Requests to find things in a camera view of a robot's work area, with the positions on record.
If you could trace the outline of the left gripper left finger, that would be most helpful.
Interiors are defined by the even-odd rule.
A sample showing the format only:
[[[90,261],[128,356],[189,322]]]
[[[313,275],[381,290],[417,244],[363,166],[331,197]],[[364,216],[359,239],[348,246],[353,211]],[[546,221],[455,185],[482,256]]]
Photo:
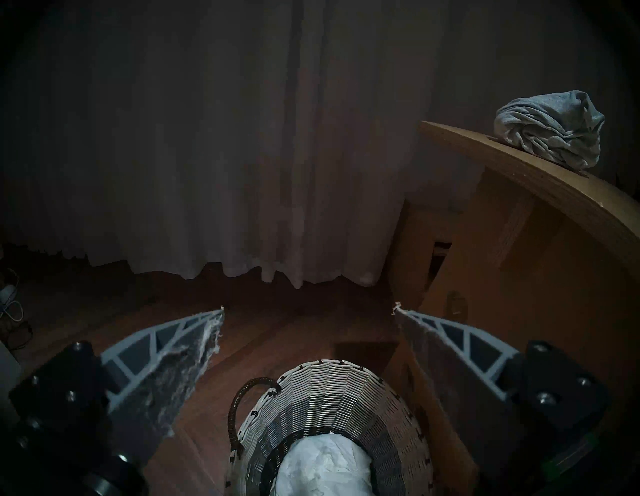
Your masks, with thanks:
[[[213,355],[220,352],[225,310],[151,326],[100,355],[107,378],[111,445],[117,453],[155,453]]]

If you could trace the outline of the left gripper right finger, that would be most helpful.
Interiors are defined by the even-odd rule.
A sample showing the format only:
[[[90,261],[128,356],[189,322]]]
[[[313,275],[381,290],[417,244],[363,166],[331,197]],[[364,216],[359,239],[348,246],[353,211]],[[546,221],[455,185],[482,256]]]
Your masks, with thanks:
[[[516,451],[520,422],[499,379],[520,352],[482,329],[393,308],[439,405],[484,474],[503,474]]]

